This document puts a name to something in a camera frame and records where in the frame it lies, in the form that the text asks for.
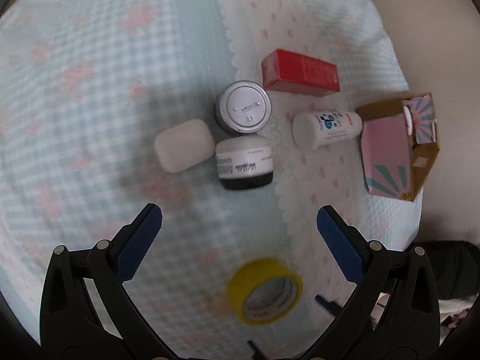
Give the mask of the yellow tape roll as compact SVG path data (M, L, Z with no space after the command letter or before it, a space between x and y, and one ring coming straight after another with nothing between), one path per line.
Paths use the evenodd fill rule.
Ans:
M303 290L303 280L296 272L275 258L259 258L234 273L225 293L240 321L264 326L293 311Z

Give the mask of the pink cardboard box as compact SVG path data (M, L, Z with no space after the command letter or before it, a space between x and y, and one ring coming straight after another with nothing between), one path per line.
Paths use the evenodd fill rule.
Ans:
M360 150L368 193L414 201L440 151L432 95L405 94L355 112L363 122Z

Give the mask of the white earbuds case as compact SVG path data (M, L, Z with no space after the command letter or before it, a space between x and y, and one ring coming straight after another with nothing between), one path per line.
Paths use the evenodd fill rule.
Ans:
M162 169L175 174L211 158L215 141L204 121L191 119L157 135L154 151Z

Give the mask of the white pill bottle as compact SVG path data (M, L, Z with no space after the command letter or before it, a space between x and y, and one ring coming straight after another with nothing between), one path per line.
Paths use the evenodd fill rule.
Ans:
M315 111L295 116L291 130L295 144L303 150L316 150L360 135L363 121L357 113Z

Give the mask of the white black cream jar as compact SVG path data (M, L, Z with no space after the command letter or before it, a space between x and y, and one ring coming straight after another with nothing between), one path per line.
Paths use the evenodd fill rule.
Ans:
M272 146L263 136L251 134L220 141L215 155L218 179L227 190L257 189L272 183Z

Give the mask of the silver lid dark jar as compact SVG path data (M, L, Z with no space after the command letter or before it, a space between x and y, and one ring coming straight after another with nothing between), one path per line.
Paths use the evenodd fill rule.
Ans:
M229 85L216 100L216 122L228 133L258 133L271 114L272 102L267 92L249 80Z

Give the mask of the red carton box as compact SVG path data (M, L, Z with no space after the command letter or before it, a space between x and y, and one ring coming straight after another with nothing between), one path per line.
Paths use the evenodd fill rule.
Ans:
M286 49L275 49L268 55L261 71L266 90L320 98L340 92L334 64Z

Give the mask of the blue checkered bed sheet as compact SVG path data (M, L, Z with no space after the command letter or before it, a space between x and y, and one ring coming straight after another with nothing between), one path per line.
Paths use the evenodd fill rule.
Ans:
M225 139L216 99L235 81L260 82L277 48L334 63L341 90L271 94L262 134L272 183L228 191L213 160L165 172L156 136L201 119ZM316 295L344 303L353 289L317 231L317 211L331 205L365 238L402 250L422 204L368 194L357 141L304 151L291 122L407 88L371 0L18 0L1 18L3 296L38 337L55 246L88 249L155 203L162 230L126 289L157 334L182 357L249 359L248 341L273 359L301 353L331 320ZM259 258L282 262L304 290L285 317L249 326L225 289Z

